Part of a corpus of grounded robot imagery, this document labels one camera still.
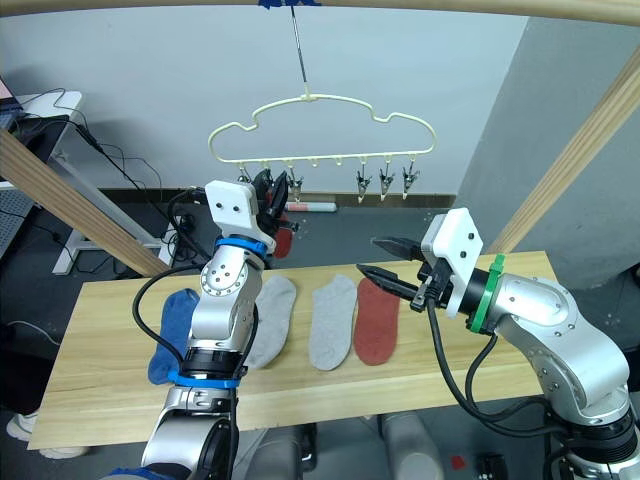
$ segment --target white sneaker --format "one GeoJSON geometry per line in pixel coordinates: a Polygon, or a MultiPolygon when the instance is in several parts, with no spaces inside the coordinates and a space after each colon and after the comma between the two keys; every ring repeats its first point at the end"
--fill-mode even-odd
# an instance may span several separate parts
{"type": "Polygon", "coordinates": [[[31,433],[33,432],[37,418],[37,410],[30,415],[20,415],[17,413],[9,423],[7,423],[7,433],[13,438],[28,442],[31,439],[31,433]]]}
{"type": "MultiPolygon", "coordinates": [[[[36,424],[38,418],[38,411],[36,410],[30,415],[20,415],[17,413],[7,423],[7,433],[13,438],[17,438],[23,442],[31,440],[31,434],[33,433],[33,427],[36,424]]],[[[74,458],[79,457],[87,453],[89,449],[87,447],[68,447],[68,448],[44,448],[40,450],[42,456],[51,459],[62,458],[74,458]]]]}
{"type": "Polygon", "coordinates": [[[40,455],[54,460],[80,457],[89,451],[88,447],[43,448],[40,455]]]}

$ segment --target wooden board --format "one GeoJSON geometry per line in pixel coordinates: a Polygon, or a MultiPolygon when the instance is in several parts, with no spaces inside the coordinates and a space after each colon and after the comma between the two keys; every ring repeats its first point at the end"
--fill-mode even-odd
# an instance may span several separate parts
{"type": "MultiPolygon", "coordinates": [[[[333,7],[410,8],[506,13],[640,25],[637,0],[326,0],[333,7]]],[[[257,5],[257,0],[1,0],[0,15],[161,5],[257,5]]]]}
{"type": "Polygon", "coordinates": [[[489,253],[512,251],[638,106],[640,47],[636,48],[602,100],[489,247],[489,253]]]}
{"type": "MultiPolygon", "coordinates": [[[[488,268],[493,257],[482,257],[488,268]]],[[[416,282],[415,262],[382,265],[400,278],[416,282]]],[[[555,279],[544,252],[507,257],[506,271],[555,279]]],[[[442,380],[433,355],[425,315],[402,302],[398,344],[390,361],[366,366],[349,353],[336,370],[321,372],[308,360],[311,292],[344,274],[362,278],[354,265],[275,270],[296,285],[289,337],[281,354],[265,369],[250,371],[239,390],[242,430],[308,423],[439,405],[454,399],[442,380]]],[[[131,317],[131,301],[143,280],[85,283],[64,336],[42,402],[29,448],[104,445],[146,441],[164,403],[168,386],[147,381],[147,364],[155,343],[131,317]]],[[[165,298],[181,288],[198,289],[197,276],[162,280],[145,296],[141,313],[159,327],[165,298]]],[[[449,364],[458,382],[487,337],[468,332],[462,316],[441,314],[449,364]]],[[[533,370],[504,341],[480,369],[475,383],[479,400],[539,393],[533,370]]]]}
{"type": "Polygon", "coordinates": [[[141,275],[153,276],[169,268],[4,129],[0,130],[0,175],[141,275]]]}

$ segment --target wooden frame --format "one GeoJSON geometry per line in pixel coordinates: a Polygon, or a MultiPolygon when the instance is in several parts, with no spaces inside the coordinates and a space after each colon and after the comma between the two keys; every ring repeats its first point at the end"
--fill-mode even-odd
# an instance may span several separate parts
{"type": "MultiPolygon", "coordinates": [[[[0,0],[0,15],[161,5],[256,5],[258,0],[0,0]]],[[[640,25],[638,0],[320,0],[329,7],[504,13],[640,25]]]]}
{"type": "Polygon", "coordinates": [[[0,175],[141,275],[169,268],[4,129],[0,129],[0,175]]]}
{"type": "MultiPolygon", "coordinates": [[[[116,7],[255,5],[256,3],[256,0],[0,0],[0,15],[116,7]]],[[[640,26],[640,1],[638,0],[448,0],[446,2],[442,0],[328,0],[321,3],[326,6],[343,7],[530,15],[640,26]]],[[[512,251],[615,135],[638,105],[640,105],[640,47],[636,49],[578,132],[489,247],[489,252],[512,251]]],[[[18,155],[19,151],[18,147],[12,150],[13,153],[2,149],[3,155],[18,155]]],[[[104,242],[99,245],[109,252],[116,251],[117,247],[104,242]]],[[[149,271],[155,270],[156,267],[157,265],[148,265],[149,271]]]]}

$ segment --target wooden table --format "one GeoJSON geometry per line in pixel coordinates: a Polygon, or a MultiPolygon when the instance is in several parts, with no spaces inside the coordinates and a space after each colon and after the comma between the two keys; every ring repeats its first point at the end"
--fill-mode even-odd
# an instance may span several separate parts
{"type": "MultiPolygon", "coordinates": [[[[493,256],[481,257],[488,268],[493,256]]],[[[382,265],[416,283],[416,262],[382,265]]],[[[544,252],[514,253],[505,270],[555,279],[544,252]]],[[[398,343],[391,359],[366,366],[353,349],[336,370],[322,372],[308,359],[311,292],[337,273],[362,278],[354,265],[274,270],[298,289],[284,350],[265,369],[250,371],[239,390],[241,430],[294,425],[455,403],[442,380],[425,315],[401,302],[398,343]]],[[[147,364],[155,343],[131,317],[131,301],[144,280],[85,283],[64,336],[44,396],[30,449],[146,441],[164,403],[166,386],[151,385],[147,364]]],[[[141,313],[159,330],[165,298],[181,288],[198,291],[197,276],[163,279],[145,296],[141,313]]],[[[464,318],[439,311],[449,365],[459,384],[487,337],[464,327],[464,318]]],[[[477,375],[476,399],[540,393],[533,370],[512,346],[500,341],[477,375]]]]}

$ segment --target hanger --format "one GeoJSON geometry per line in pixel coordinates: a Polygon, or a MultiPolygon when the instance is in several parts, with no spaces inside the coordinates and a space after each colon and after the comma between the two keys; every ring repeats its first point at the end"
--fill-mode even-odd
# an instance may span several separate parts
{"type": "Polygon", "coordinates": [[[291,165],[291,163],[293,161],[299,161],[299,160],[308,160],[311,162],[311,164],[315,167],[318,165],[318,161],[321,160],[333,160],[336,162],[337,165],[342,165],[342,161],[344,159],[352,159],[352,158],[357,158],[360,161],[364,161],[366,162],[367,160],[373,158],[373,157],[383,157],[385,158],[385,160],[390,161],[391,158],[393,157],[397,157],[397,156],[408,156],[410,159],[413,159],[412,162],[415,160],[415,158],[418,155],[423,155],[426,153],[431,152],[435,146],[436,146],[436,142],[437,142],[437,137],[436,137],[436,132],[434,131],[433,127],[426,122],[425,120],[416,117],[414,115],[408,115],[406,113],[400,113],[400,112],[393,112],[390,115],[388,115],[387,117],[379,117],[378,115],[376,115],[376,112],[373,108],[373,106],[363,100],[359,100],[357,98],[351,98],[351,97],[343,97],[343,96],[339,96],[339,95],[326,95],[326,94],[320,94],[320,93],[311,93],[310,88],[309,88],[309,84],[307,82],[307,75],[304,69],[304,62],[302,60],[302,49],[300,47],[300,37],[298,34],[298,25],[296,22],[296,17],[295,17],[295,12],[293,10],[293,6],[291,6],[291,17],[292,17],[292,21],[293,21],[293,28],[294,28],[294,32],[295,32],[295,38],[296,38],[296,45],[298,48],[298,57],[300,60],[300,68],[302,71],[302,80],[304,83],[304,94],[299,96],[299,97],[294,97],[294,98],[287,98],[285,100],[280,100],[277,102],[273,102],[273,103],[269,103],[267,105],[263,105],[262,107],[258,108],[257,110],[255,110],[252,114],[251,114],[251,119],[253,121],[252,125],[243,125],[239,122],[230,122],[227,123],[225,125],[222,125],[218,128],[216,128],[213,132],[211,132],[211,134],[209,135],[209,150],[211,152],[211,154],[216,158],[216,160],[220,161],[220,162],[224,162],[224,163],[237,163],[237,164],[241,164],[244,165],[246,163],[262,163],[262,164],[268,164],[268,162],[277,162],[277,161],[282,161],[285,162],[285,164],[287,165],[291,165]],[[259,116],[260,114],[264,113],[267,110],[271,110],[274,108],[278,108],[284,105],[290,105],[290,104],[294,104],[294,103],[303,103],[303,102],[317,102],[317,101],[338,101],[338,102],[345,102],[345,103],[351,103],[360,107],[364,107],[369,111],[369,116],[371,117],[371,119],[375,122],[378,123],[383,123],[383,124],[387,124],[389,123],[391,120],[393,120],[394,118],[404,118],[406,120],[415,122],[417,124],[419,124],[420,126],[422,126],[424,129],[427,130],[427,132],[429,133],[430,137],[431,137],[431,143],[430,145],[425,146],[422,149],[419,150],[406,150],[406,151],[385,151],[385,152],[371,152],[371,153],[339,153],[339,154],[331,154],[331,155],[304,155],[304,156],[291,156],[291,157],[263,157],[263,158],[235,158],[235,159],[230,159],[230,158],[222,158],[220,156],[220,154],[216,151],[215,147],[214,147],[214,140],[215,138],[220,135],[221,133],[225,132],[226,130],[229,130],[231,128],[237,127],[237,128],[241,128],[242,130],[244,130],[245,132],[251,132],[253,130],[256,130],[259,126],[260,126],[260,120],[259,120],[259,116]]]}

